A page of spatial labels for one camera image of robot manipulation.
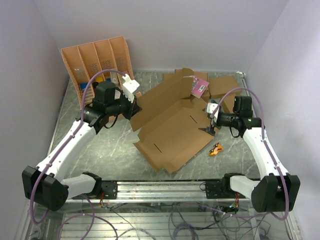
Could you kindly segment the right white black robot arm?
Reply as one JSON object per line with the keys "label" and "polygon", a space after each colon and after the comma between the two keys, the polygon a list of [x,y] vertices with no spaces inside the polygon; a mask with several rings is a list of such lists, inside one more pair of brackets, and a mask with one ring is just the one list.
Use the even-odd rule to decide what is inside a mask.
{"label": "right white black robot arm", "polygon": [[206,181],[206,197],[231,198],[239,193],[251,200],[258,213],[292,211],[301,181],[297,175],[291,175],[276,156],[261,118],[253,116],[252,98],[236,96],[231,113],[221,111],[215,100],[210,100],[204,110],[211,122],[203,131],[214,136],[215,128],[236,129],[236,137],[242,138],[249,147],[260,174],[259,180],[242,173],[226,173],[221,180]]}

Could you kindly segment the large cardboard box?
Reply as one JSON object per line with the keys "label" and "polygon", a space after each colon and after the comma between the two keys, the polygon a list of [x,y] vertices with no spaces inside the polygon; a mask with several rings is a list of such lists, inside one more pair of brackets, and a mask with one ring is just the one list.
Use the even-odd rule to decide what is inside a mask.
{"label": "large cardboard box", "polygon": [[202,150],[213,136],[199,130],[210,125],[206,102],[191,99],[177,80],[164,80],[137,99],[141,111],[130,124],[139,131],[134,146],[154,171],[179,170]]}

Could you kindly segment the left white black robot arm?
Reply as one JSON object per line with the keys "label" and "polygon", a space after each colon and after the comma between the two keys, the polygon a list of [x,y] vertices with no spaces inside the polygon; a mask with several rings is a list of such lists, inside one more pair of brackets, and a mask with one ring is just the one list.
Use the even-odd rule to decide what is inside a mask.
{"label": "left white black robot arm", "polygon": [[65,178],[66,171],[80,151],[109,122],[110,117],[123,115],[130,120],[141,108],[134,92],[139,87],[129,80],[119,89],[114,83],[103,81],[95,88],[92,103],[79,112],[68,134],[36,167],[27,166],[22,172],[25,197],[55,212],[66,200],[87,195],[96,199],[102,194],[102,179],[83,172],[77,177]]}

